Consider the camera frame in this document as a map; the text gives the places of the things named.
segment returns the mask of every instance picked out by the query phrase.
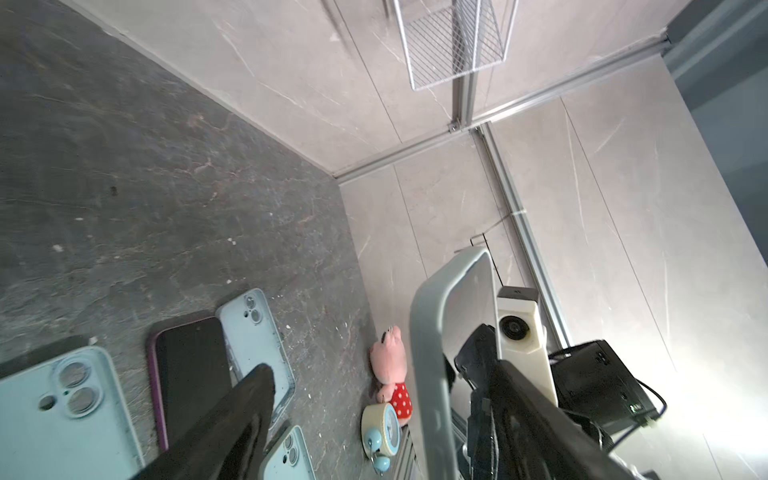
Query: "wire mesh basket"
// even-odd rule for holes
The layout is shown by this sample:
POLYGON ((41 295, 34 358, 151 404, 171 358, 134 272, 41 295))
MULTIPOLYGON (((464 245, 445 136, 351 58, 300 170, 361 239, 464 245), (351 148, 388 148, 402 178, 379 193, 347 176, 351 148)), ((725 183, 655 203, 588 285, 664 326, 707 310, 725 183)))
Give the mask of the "wire mesh basket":
POLYGON ((434 87, 506 60, 518 9, 518 0, 513 1, 503 41, 492 0, 453 0, 450 6, 407 23, 400 0, 395 0, 411 88, 434 87))

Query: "black cable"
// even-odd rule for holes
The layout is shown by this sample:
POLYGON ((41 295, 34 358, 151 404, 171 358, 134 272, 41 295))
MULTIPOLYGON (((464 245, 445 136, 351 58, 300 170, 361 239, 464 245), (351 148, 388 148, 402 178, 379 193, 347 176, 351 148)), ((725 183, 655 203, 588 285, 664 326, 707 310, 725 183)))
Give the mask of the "black cable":
MULTIPOLYGON (((658 398, 661 401, 661 404, 662 404, 661 410, 659 411, 659 414, 656 416, 654 420, 660 419, 661 416, 667 411, 667 401, 664 400, 664 397, 659 395, 658 392, 656 392, 656 390, 652 389, 650 386, 646 385, 644 382, 637 380, 637 383, 641 384, 643 387, 645 387, 649 392, 653 393, 656 396, 656 398, 658 398)), ((641 426, 644 426, 644 425, 646 425, 646 423, 635 423, 634 426, 632 426, 632 428, 627 430, 621 437, 619 437, 619 439, 616 442, 614 442, 614 444, 608 450, 606 450, 606 453, 610 453, 611 451, 613 451, 613 449, 618 447, 618 445, 622 443, 624 440, 626 440, 629 435, 632 435, 635 432, 635 430, 639 429, 641 426)))
POLYGON ((485 242, 485 248, 488 249, 488 254, 491 256, 491 262, 493 262, 493 270, 496 270, 496 276, 498 277, 498 282, 504 286, 504 280, 502 280, 502 275, 498 272, 498 268, 496 267, 496 260, 493 260, 493 253, 491 253, 491 246, 488 245, 488 239, 485 238, 485 233, 480 233, 478 235, 475 235, 474 237, 469 238, 469 244, 473 247, 475 246, 474 242, 472 242, 473 238, 480 237, 482 235, 483 242, 485 242))

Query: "camera lens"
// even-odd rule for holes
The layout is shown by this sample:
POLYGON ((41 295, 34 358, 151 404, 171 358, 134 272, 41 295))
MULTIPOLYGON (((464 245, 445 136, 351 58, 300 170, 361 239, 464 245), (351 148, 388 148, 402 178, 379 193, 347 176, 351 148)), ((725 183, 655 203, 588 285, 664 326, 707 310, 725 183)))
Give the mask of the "camera lens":
POLYGON ((83 387, 77 392, 73 393, 67 402, 69 411, 75 415, 85 413, 91 406, 96 403, 96 392, 91 387, 83 387))
POLYGON ((58 379, 65 388, 70 389, 83 383, 87 377, 88 367, 82 362, 72 362, 63 368, 58 379))
POLYGON ((507 315, 499 322, 502 332, 509 339, 522 340, 528 335, 531 329, 528 324, 519 316, 507 315))
POLYGON ((288 462, 290 462, 291 465, 295 465, 299 462, 299 451, 296 449, 290 449, 288 451, 288 462))

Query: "plush toy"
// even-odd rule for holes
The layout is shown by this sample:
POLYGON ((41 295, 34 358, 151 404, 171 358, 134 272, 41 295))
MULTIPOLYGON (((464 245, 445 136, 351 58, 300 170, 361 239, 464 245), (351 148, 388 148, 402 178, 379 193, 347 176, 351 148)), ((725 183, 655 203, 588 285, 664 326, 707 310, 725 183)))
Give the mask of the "plush toy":
POLYGON ((405 384, 408 366, 400 328, 390 327, 382 335, 382 341, 374 343, 369 353, 373 374, 382 383, 376 399, 380 403, 392 404, 402 427, 411 419, 413 404, 405 384))

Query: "light blue alarm clock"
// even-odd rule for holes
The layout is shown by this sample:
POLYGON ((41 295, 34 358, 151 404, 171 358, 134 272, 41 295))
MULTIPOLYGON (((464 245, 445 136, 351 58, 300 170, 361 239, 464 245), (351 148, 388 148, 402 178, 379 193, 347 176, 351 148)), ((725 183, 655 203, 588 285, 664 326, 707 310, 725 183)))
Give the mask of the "light blue alarm clock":
POLYGON ((360 437, 373 468, 382 474, 389 469, 390 457, 400 448, 400 424, 389 403, 369 405, 362 411, 360 437))

